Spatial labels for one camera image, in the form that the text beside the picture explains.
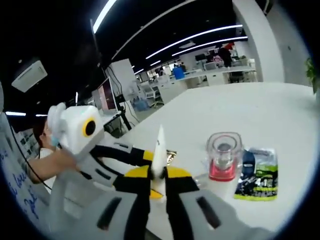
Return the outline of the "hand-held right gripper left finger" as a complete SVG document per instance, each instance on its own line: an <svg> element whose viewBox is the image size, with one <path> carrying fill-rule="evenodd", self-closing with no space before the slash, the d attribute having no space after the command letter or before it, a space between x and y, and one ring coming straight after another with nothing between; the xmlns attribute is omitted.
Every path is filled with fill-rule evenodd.
<svg viewBox="0 0 320 240"><path fill-rule="evenodd" d="M87 240L142 240L150 213L148 166L116 177L115 191L95 200L84 212L82 236Z"/></svg>

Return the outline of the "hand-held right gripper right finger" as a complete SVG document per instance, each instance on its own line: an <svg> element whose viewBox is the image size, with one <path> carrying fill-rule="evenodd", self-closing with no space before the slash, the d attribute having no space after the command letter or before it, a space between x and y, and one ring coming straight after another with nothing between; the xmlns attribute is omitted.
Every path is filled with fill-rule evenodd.
<svg viewBox="0 0 320 240"><path fill-rule="evenodd" d="M239 240L235 209L213 192L199 189L191 174L165 168L166 212L175 240Z"/></svg>

